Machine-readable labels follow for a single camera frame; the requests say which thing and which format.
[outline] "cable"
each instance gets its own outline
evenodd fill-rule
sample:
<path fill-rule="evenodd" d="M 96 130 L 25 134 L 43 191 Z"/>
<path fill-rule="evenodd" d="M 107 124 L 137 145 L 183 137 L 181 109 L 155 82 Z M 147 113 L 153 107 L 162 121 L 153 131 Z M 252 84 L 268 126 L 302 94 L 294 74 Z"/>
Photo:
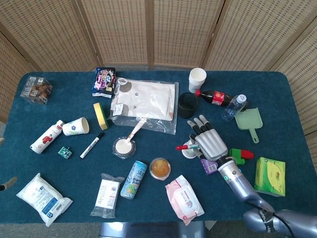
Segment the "cable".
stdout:
<path fill-rule="evenodd" d="M 255 208 L 257 208 L 257 209 L 259 209 L 259 210 L 265 210 L 265 209 L 263 209 L 263 208 L 261 208 L 261 207 L 259 207 L 259 206 L 257 206 L 257 205 L 251 204 L 251 203 L 249 203 L 249 202 L 246 202 L 246 203 L 249 204 L 249 205 L 251 205 L 251 206 L 253 206 L 253 207 L 255 207 Z M 272 213 L 272 216 L 274 216 L 274 217 L 276 217 L 277 219 L 279 219 L 279 220 L 286 226 L 286 228 L 288 229 L 289 233 L 291 234 L 291 238 L 295 238 L 292 229 L 291 229 L 290 226 L 286 223 L 286 221 L 284 221 L 284 219 L 282 219 L 281 217 L 277 216 L 274 212 Z"/>

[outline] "wicker folding screen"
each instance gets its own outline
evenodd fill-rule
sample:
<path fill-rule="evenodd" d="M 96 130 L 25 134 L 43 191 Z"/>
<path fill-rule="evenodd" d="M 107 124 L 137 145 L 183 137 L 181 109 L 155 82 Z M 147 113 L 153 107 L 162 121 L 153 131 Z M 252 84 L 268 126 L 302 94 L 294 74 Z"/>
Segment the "wicker folding screen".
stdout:
<path fill-rule="evenodd" d="M 43 71 L 85 71 L 97 65 L 71 1 L 0 1 L 0 23 L 0 30 Z"/>
<path fill-rule="evenodd" d="M 197 67 L 223 0 L 154 0 L 154 64 Z"/>
<path fill-rule="evenodd" d="M 8 119 L 20 78 L 31 71 L 28 63 L 8 44 L 0 37 L 0 121 L 4 123 Z"/>
<path fill-rule="evenodd" d="M 288 78 L 304 131 L 317 126 L 317 26 L 276 71 Z"/>
<path fill-rule="evenodd" d="M 316 14 L 316 0 L 232 0 L 205 68 L 268 70 Z"/>
<path fill-rule="evenodd" d="M 104 64 L 146 64 L 144 0 L 81 0 Z"/>
<path fill-rule="evenodd" d="M 317 137 L 307 139 L 306 141 L 317 173 Z"/>

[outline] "black cup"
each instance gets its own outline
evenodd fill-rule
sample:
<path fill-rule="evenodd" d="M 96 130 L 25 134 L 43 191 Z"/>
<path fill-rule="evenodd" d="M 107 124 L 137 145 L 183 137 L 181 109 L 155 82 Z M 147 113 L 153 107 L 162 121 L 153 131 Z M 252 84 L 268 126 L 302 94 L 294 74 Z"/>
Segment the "black cup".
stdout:
<path fill-rule="evenodd" d="M 178 114 L 187 119 L 193 116 L 198 106 L 198 98 L 192 93 L 183 93 L 178 98 Z"/>

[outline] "blue table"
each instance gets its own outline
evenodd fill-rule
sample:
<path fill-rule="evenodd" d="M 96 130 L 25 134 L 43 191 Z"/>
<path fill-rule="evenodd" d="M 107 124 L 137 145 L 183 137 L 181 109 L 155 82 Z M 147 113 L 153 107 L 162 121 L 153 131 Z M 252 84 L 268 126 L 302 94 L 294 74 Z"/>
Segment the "blue table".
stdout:
<path fill-rule="evenodd" d="M 54 86 L 47 106 L 30 104 L 19 97 L 29 75 L 46 77 Z M 178 81 L 180 93 L 188 90 L 188 71 L 118 72 L 117 76 L 132 79 Z M 14 98 L 4 133 L 6 141 L 0 147 L 0 182 L 13 176 L 19 180 L 14 187 L 0 192 L 0 223 L 41 223 L 38 213 L 15 195 L 40 172 L 42 177 L 63 196 L 74 202 L 56 222 L 167 222 L 179 221 L 168 201 L 165 185 L 183 175 L 192 185 L 205 214 L 195 220 L 240 220 L 251 207 L 240 203 L 219 173 L 207 176 L 198 159 L 189 160 L 175 150 L 188 140 L 192 132 L 186 119 L 177 118 L 176 135 L 141 129 L 135 136 L 135 155 L 121 160 L 112 154 L 112 144 L 128 135 L 132 127 L 109 123 L 105 136 L 81 160 L 79 155 L 100 132 L 93 103 L 100 102 L 109 113 L 110 99 L 92 97 L 94 72 L 34 72 L 22 77 Z M 291 209 L 317 214 L 317 180 L 305 142 L 299 117 L 286 77 L 278 72 L 207 72 L 202 90 L 218 90 L 229 95 L 247 95 L 250 107 L 258 107 L 263 127 L 257 130 L 260 142 L 254 144 L 248 131 L 239 130 L 235 121 L 224 122 L 223 108 L 200 99 L 194 116 L 204 114 L 218 131 L 228 148 L 253 151 L 255 159 L 247 161 L 241 170 L 254 184 L 256 158 L 264 156 L 286 162 L 286 197 L 261 194 L 276 210 Z M 85 135 L 61 134 L 41 155 L 32 144 L 59 119 L 69 122 L 87 118 L 90 132 Z M 57 154 L 70 147 L 68 159 Z M 134 200 L 119 197 L 115 219 L 89 216 L 97 198 L 101 173 L 127 177 L 135 160 L 150 164 L 164 157 L 171 164 L 171 174 L 165 181 L 152 178 L 147 171 Z"/>

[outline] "blue can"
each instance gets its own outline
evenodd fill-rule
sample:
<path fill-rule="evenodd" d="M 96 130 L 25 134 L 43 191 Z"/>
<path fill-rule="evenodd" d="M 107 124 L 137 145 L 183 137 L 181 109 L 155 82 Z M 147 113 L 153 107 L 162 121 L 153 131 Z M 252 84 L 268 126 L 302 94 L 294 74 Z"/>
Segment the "blue can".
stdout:
<path fill-rule="evenodd" d="M 133 199 L 139 185 L 142 181 L 143 175 L 145 171 L 147 170 L 147 165 L 140 162 L 136 161 L 134 162 L 132 169 L 128 175 L 127 180 L 125 181 L 123 188 L 120 192 L 120 195 L 122 197 L 128 198 L 128 199 Z"/>

